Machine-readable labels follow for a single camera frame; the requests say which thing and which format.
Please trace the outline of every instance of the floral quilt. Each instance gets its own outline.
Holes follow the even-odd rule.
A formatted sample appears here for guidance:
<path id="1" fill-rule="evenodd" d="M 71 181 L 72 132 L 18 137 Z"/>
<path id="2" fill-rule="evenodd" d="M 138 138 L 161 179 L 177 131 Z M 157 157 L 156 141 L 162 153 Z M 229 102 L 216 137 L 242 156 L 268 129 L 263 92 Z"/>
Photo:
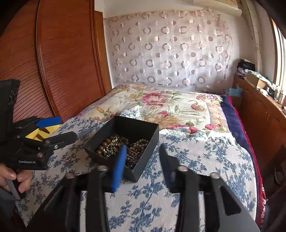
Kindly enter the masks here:
<path id="1" fill-rule="evenodd" d="M 56 150 L 51 156 L 48 169 L 34 171 L 32 187 L 27 196 L 16 203 L 17 209 L 27 225 L 52 189 L 68 172 L 76 175 L 90 172 L 95 164 L 83 149 L 84 144 L 104 125 L 104 122 L 75 117 L 65 122 L 55 133 L 74 131 L 78 140 L 65 148 Z M 159 160 L 159 146 L 163 144 L 169 155 L 175 156 L 182 165 L 196 173 L 209 175 L 217 172 L 254 219 L 256 215 L 257 191 L 253 163 L 249 153 L 231 142 L 209 141 L 202 134 L 178 137 L 163 130 L 146 168 L 139 181 L 122 180 L 116 193 L 106 193 L 109 226 L 112 231 L 167 232 L 174 231 L 180 195 L 171 194 L 165 186 Z M 203 195 L 200 199 L 200 231 L 204 231 Z M 80 226 L 85 231 L 86 192 L 82 193 Z"/>
<path id="2" fill-rule="evenodd" d="M 160 130 L 186 133 L 198 130 L 229 132 L 219 95 L 177 92 L 142 85 L 118 85 L 78 116 L 106 122 L 136 105 L 143 120 L 158 123 Z"/>

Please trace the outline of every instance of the black box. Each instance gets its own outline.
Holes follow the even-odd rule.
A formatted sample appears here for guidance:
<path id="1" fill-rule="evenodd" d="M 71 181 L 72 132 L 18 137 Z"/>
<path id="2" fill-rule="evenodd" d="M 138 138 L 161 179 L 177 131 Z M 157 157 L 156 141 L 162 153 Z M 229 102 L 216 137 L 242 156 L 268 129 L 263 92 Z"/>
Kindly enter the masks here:
<path id="1" fill-rule="evenodd" d="M 89 157 L 99 165 L 113 166 L 114 160 L 111 157 L 106 159 L 95 152 L 96 149 L 113 134 L 127 138 L 129 144 L 140 139 L 147 139 L 149 141 L 148 146 L 136 166 L 132 170 L 126 167 L 124 170 L 125 178 L 137 182 L 159 141 L 159 125 L 142 120 L 117 115 L 114 116 L 84 146 Z"/>

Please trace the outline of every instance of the wooden wardrobe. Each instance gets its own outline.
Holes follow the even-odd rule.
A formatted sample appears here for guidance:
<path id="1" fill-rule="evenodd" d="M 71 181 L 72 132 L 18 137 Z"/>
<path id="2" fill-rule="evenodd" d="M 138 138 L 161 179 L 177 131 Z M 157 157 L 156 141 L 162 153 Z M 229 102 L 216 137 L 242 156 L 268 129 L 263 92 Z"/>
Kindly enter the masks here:
<path id="1" fill-rule="evenodd" d="M 111 90 L 93 0 L 29 0 L 0 37 L 0 80 L 21 80 L 14 121 L 76 116 Z"/>

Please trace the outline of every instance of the wooden cabinet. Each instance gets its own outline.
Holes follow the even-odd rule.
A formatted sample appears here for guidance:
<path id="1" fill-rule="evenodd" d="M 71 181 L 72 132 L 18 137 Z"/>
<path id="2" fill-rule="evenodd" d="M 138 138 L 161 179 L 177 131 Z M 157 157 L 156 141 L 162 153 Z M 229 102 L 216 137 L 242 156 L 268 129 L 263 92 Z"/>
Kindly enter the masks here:
<path id="1" fill-rule="evenodd" d="M 237 110 L 265 176 L 276 163 L 286 159 L 286 153 L 281 155 L 282 148 L 286 147 L 286 115 L 272 98 L 235 76 L 233 87 L 237 85 L 243 88 L 241 106 Z"/>
<path id="2" fill-rule="evenodd" d="M 21 80 L 14 121 L 76 116 L 111 90 L 94 0 L 29 0 L 0 37 L 0 80 Z"/>

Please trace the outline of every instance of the blue foam pad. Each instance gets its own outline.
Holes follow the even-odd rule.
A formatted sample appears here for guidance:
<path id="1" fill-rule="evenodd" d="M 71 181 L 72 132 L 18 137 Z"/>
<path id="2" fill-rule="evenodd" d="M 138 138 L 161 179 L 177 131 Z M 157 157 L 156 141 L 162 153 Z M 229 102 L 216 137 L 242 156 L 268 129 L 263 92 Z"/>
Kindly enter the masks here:
<path id="1" fill-rule="evenodd" d="M 51 127 L 61 124 L 61 117 L 44 118 L 36 123 L 37 127 Z"/>
<path id="2" fill-rule="evenodd" d="M 118 157 L 116 159 L 115 167 L 112 174 L 111 190 L 113 192 L 116 192 L 123 177 L 125 161 L 127 156 L 127 147 L 125 145 L 122 145 L 117 155 Z"/>

